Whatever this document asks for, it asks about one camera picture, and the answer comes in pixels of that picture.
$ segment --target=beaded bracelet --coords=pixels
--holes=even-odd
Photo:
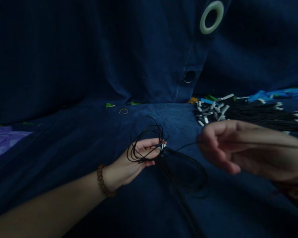
[[[106,197],[113,198],[116,195],[115,192],[110,192],[108,188],[106,187],[104,180],[103,180],[103,168],[105,167],[104,164],[100,164],[98,166],[97,170],[97,180],[98,180],[98,185],[100,187],[100,190],[106,195]]]

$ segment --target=white plastic ring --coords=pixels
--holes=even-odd
[[[206,20],[206,17],[207,15],[210,13],[210,11],[212,10],[215,10],[216,11],[216,20],[213,24],[213,26],[211,27],[206,27],[205,26],[205,20]],[[222,21],[222,18],[223,18],[223,15],[224,15],[224,5],[221,1],[214,1],[212,3],[210,3],[202,17],[201,17],[201,21],[200,21],[200,31],[202,32],[202,34],[204,35],[208,35],[208,34],[211,34],[213,31],[215,31],[215,29],[219,26],[219,24],[221,23]]]

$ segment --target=purple fabric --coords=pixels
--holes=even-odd
[[[32,132],[17,132],[12,131],[12,127],[0,127],[0,155],[7,152],[17,142]]]

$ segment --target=black string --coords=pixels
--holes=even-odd
[[[157,166],[160,168],[160,170],[162,171],[162,173],[164,174],[166,179],[169,181],[169,183],[175,189],[175,192],[181,202],[182,209],[185,212],[185,214],[187,215],[188,221],[191,222],[192,226],[194,227],[195,237],[205,238],[205,235],[200,227],[200,224],[196,220],[196,217],[195,217],[194,213],[192,212],[191,208],[189,207],[183,194],[181,193],[181,190],[185,190],[188,193],[190,193],[191,196],[194,196],[193,193],[199,192],[205,187],[205,185],[207,183],[207,173],[206,173],[204,167],[199,162],[197,162],[195,159],[191,158],[190,156],[179,152],[179,150],[181,150],[187,146],[191,146],[193,144],[202,144],[205,142],[204,141],[194,141],[192,143],[186,144],[186,145],[178,148],[177,150],[172,150],[168,147],[163,148],[163,145],[166,144],[167,139],[168,139],[168,138],[164,139],[163,127],[158,125],[158,123],[152,117],[147,117],[147,118],[150,118],[151,120],[153,120],[154,124],[148,126],[145,130],[143,130],[143,132],[140,135],[136,136],[135,138],[132,138],[133,129],[134,129],[135,125],[143,118],[141,118],[140,120],[135,122],[134,125],[132,126],[131,132],[130,132],[130,141],[132,143],[132,146],[130,148],[131,149],[130,153],[129,153],[130,149],[129,148],[127,149],[127,158],[129,161],[138,162],[138,163],[142,163],[142,162],[146,162],[146,161],[155,161],[156,162]],[[160,153],[154,159],[148,159],[146,157],[150,153],[152,153],[154,150],[156,150],[156,148],[152,149],[145,156],[141,155],[137,151],[137,143],[140,140],[142,140],[149,133],[155,134],[155,136],[159,139],[158,146],[160,147]],[[276,147],[298,149],[298,146],[277,144],[277,143],[241,142],[241,141],[223,141],[223,142],[232,143],[232,144],[252,144],[252,145],[265,145],[265,146],[276,146]],[[166,158],[168,156],[174,156],[174,157],[183,159],[184,161],[193,164],[199,170],[199,172],[202,176],[202,179],[199,181],[199,184],[197,186],[194,186],[194,185],[191,185],[190,183],[185,183],[184,181],[177,178],[177,176],[175,175],[175,173],[173,173],[172,169],[170,168],[170,166],[167,163]]]

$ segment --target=bundle of black cords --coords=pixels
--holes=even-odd
[[[226,101],[226,118],[257,124],[277,131],[298,132],[298,111],[287,112],[281,103]]]
[[[196,143],[203,143],[203,141],[195,141],[195,142],[186,144],[177,150],[172,150],[170,148],[164,147],[163,145],[165,145],[167,138],[164,139],[163,127],[161,125],[158,125],[158,123],[152,117],[147,117],[147,118],[150,118],[151,120],[153,120],[154,124],[148,126],[145,130],[143,130],[143,132],[140,135],[136,136],[135,138],[132,137],[132,132],[133,132],[134,126],[136,125],[137,122],[134,123],[134,125],[131,128],[130,141],[132,143],[132,146],[131,146],[130,152],[129,152],[130,149],[127,150],[128,160],[132,161],[132,162],[137,162],[137,163],[142,163],[145,161],[153,161],[153,160],[156,162],[156,165],[160,168],[160,170],[162,171],[162,173],[164,174],[166,179],[169,181],[171,186],[174,188],[174,190],[181,202],[182,209],[185,212],[185,214],[187,215],[189,222],[191,222],[191,224],[194,228],[195,237],[205,238],[205,235],[201,229],[201,226],[200,226],[199,222],[197,221],[196,217],[194,216],[194,213],[192,212],[190,206],[188,205],[186,199],[184,198],[181,190],[187,191],[192,196],[193,196],[193,193],[201,191],[207,183],[207,178],[208,178],[207,173],[206,173],[204,167],[199,162],[197,162],[195,159],[191,158],[190,156],[179,152],[179,150],[183,149],[184,147],[187,147],[187,146],[190,146],[190,145],[193,145]],[[146,156],[148,156],[155,149],[152,149],[145,156],[142,156],[137,151],[137,142],[142,140],[146,135],[148,135],[150,133],[155,134],[155,137],[159,138],[158,146],[160,147],[160,154],[154,159],[148,159],[148,158],[146,158]],[[298,149],[298,147],[296,147],[296,146],[273,144],[273,143],[267,144],[267,143],[234,142],[234,141],[230,141],[228,143],[259,144],[259,145],[279,146],[279,147],[288,147],[288,148]],[[172,171],[170,166],[168,165],[167,160],[166,160],[167,156],[163,156],[164,152],[167,152],[169,154],[169,156],[172,155],[172,156],[178,157],[178,158],[183,159],[184,161],[189,162],[189,163],[193,164],[194,166],[196,166],[202,176],[201,180],[199,181],[199,184],[197,186],[192,186],[190,184],[186,184],[183,181],[180,181],[177,178],[177,176],[175,175],[175,173]]]

